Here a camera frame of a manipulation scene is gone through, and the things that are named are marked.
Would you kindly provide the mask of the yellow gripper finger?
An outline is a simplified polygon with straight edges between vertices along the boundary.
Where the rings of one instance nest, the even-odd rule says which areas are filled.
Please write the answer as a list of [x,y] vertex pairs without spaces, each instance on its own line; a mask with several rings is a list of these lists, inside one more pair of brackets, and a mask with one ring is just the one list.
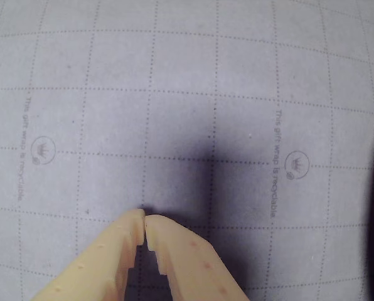
[[173,300],[248,300],[214,247],[174,220],[145,217],[147,247],[168,278]]
[[145,239],[144,217],[142,209],[121,215],[33,300],[124,300],[128,271]]

